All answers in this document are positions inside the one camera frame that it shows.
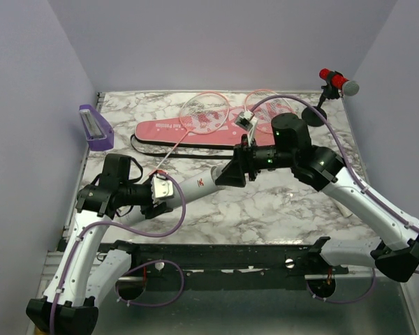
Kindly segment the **grey shuttlecock tube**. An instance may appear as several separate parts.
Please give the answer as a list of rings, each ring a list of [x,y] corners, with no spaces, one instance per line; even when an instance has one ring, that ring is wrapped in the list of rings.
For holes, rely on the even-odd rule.
[[[195,200],[211,195],[223,189],[223,186],[215,184],[216,179],[222,172],[222,166],[216,165],[209,170],[201,172],[179,183],[184,194],[186,203],[189,204]],[[129,214],[121,217],[119,221],[123,225],[134,226],[136,223],[146,220],[145,215],[140,209],[134,209]]]

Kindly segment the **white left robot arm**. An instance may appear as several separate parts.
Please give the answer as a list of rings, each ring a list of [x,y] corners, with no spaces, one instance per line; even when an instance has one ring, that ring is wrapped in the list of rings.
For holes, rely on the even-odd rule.
[[[26,313],[35,326],[47,334],[91,334],[98,319],[98,307],[117,279],[140,270],[141,259],[130,251],[112,251],[93,269],[101,241],[110,227],[140,236],[148,232],[130,223],[116,223],[122,207],[140,207],[141,219],[168,210],[166,200],[178,195],[186,200],[179,184],[165,172],[155,171],[144,183],[130,177],[131,156],[107,154],[101,173],[77,195],[71,236],[59,266],[40,299],[31,299]]]

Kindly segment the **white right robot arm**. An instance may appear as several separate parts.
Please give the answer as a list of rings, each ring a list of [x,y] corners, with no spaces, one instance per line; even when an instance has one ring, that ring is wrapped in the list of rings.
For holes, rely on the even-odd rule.
[[[407,282],[419,265],[419,219],[374,191],[338,153],[312,144],[306,122],[295,114],[275,116],[271,127],[273,145],[249,146],[242,137],[216,185],[243,188],[261,170],[290,169],[298,181],[344,205],[378,236],[365,242],[321,238],[307,256],[310,270],[321,274],[331,266],[355,265]]]

